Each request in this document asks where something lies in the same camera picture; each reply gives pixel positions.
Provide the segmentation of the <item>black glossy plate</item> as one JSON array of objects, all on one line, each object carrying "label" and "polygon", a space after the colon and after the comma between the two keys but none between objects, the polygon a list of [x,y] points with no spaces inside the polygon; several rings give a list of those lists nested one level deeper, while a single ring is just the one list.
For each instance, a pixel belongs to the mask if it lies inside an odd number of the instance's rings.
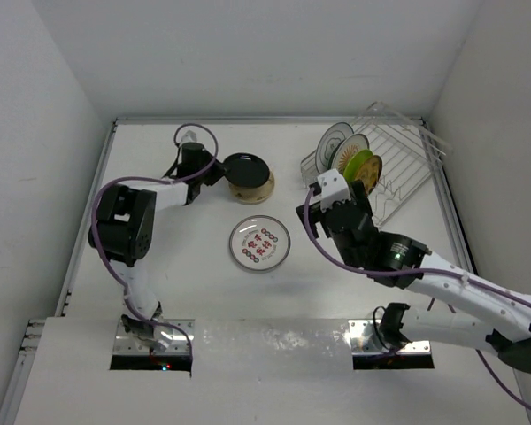
[{"label": "black glossy plate", "polygon": [[263,186],[270,176],[267,163],[250,153],[231,154],[224,159],[223,165],[226,179],[237,187],[255,189]]}]

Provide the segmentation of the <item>lime green plate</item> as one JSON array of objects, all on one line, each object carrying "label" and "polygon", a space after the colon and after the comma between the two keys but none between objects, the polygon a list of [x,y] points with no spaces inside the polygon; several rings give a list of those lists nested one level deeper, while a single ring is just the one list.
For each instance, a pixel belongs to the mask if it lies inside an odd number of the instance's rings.
[{"label": "lime green plate", "polygon": [[344,168],[342,173],[344,179],[347,182],[353,182],[355,180],[357,170],[372,156],[373,153],[368,149],[356,153]]}]

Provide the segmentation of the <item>dark brown patterned plate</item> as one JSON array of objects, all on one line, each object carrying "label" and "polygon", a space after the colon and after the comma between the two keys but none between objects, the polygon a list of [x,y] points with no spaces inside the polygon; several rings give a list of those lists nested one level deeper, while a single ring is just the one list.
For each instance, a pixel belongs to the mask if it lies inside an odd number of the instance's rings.
[{"label": "dark brown patterned plate", "polygon": [[381,178],[382,160],[380,156],[367,158],[354,173],[354,182],[362,182],[366,195],[370,195]]}]

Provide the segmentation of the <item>small beige patterned plate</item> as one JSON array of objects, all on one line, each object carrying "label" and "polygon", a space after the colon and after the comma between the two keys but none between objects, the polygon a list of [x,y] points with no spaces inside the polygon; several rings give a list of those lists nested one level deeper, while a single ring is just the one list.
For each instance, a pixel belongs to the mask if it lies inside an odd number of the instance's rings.
[{"label": "small beige patterned plate", "polygon": [[268,180],[257,188],[244,188],[232,183],[229,183],[228,187],[237,202],[244,205],[258,205],[265,202],[273,194],[275,179],[273,173],[270,173]]}]

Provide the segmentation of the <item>white plate red characters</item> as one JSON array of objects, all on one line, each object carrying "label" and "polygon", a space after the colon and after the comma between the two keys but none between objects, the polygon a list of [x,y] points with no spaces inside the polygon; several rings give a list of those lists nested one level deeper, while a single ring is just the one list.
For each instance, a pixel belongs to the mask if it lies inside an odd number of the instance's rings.
[{"label": "white plate red characters", "polygon": [[253,215],[238,222],[228,239],[233,261],[242,269],[266,273],[289,256],[291,237],[286,226],[268,215]]}]

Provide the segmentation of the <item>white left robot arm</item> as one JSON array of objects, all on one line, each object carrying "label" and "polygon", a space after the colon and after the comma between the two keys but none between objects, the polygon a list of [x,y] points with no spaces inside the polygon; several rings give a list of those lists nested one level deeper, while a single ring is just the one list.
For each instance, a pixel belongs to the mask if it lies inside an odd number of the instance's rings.
[{"label": "white left robot arm", "polygon": [[202,186],[212,186],[227,167],[201,143],[178,148],[161,178],[120,177],[105,184],[93,201],[88,243],[123,291],[125,332],[153,351],[163,352],[186,331],[162,318],[161,303],[150,288],[144,261],[154,236],[156,213],[191,204]]}]

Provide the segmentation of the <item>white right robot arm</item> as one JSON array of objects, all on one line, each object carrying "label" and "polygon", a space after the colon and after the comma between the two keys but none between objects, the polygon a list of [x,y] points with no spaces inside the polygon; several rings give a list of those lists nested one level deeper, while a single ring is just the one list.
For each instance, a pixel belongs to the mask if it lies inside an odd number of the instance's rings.
[{"label": "white right robot arm", "polygon": [[379,230],[362,184],[349,185],[339,174],[325,173],[311,184],[296,213],[311,242],[320,231],[333,241],[337,258],[316,248],[335,266],[453,308],[440,315],[388,304],[373,329],[382,348],[398,351],[419,340],[465,346],[531,374],[531,295],[457,267],[408,236]]}]

